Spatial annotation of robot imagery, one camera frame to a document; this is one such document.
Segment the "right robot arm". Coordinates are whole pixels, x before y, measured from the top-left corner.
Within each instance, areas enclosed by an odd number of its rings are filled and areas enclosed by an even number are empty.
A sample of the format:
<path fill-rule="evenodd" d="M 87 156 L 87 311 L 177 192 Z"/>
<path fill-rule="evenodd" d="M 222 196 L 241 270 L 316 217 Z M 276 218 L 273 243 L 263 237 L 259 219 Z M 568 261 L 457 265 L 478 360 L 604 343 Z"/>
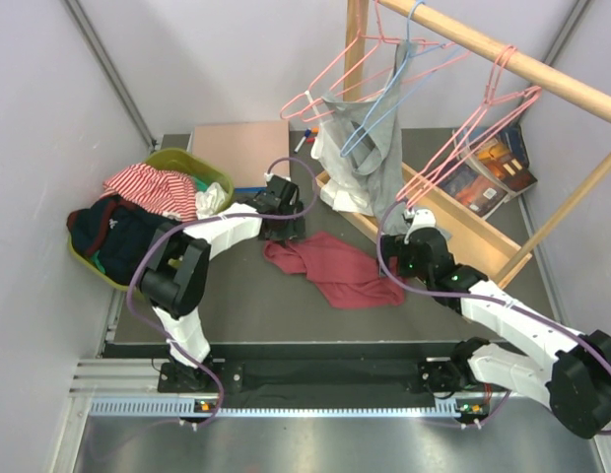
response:
<path fill-rule="evenodd" d="M 582 438 L 611 436 L 611 336 L 584 334 L 530 309 L 472 266 L 455 261 L 432 212 L 405 215 L 402 235 L 376 234 L 381 273 L 508 341 L 512 351 L 484 339 L 460 343 L 451 355 L 450 378 L 470 390 L 489 383 L 549 409 Z"/>

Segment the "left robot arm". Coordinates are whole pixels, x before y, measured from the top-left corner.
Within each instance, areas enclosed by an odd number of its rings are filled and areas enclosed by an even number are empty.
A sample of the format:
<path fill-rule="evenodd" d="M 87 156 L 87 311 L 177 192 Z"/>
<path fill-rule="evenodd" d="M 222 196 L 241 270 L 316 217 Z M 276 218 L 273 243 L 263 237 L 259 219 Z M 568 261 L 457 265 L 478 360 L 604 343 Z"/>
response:
<path fill-rule="evenodd" d="M 210 344 L 198 314 L 211 260 L 248 239 L 286 242 L 303 237 L 304 210 L 299 187 L 270 173 L 265 188 L 212 217 L 177 233 L 170 230 L 172 224 L 157 229 L 138 286 L 170 347 L 169 361 L 160 371 L 161 390 L 199 392 L 213 381 Z"/>

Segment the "maroon tank top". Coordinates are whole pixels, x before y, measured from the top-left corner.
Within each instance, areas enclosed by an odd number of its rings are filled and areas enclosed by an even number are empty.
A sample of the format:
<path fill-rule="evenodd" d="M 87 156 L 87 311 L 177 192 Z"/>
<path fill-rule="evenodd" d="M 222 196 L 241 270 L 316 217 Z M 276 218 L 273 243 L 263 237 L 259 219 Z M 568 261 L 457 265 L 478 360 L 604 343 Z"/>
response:
<path fill-rule="evenodd" d="M 327 232 L 302 241 L 268 241 L 264 258 L 288 275 L 303 275 L 334 308 L 399 306 L 405 292 L 381 277 L 373 257 Z"/>

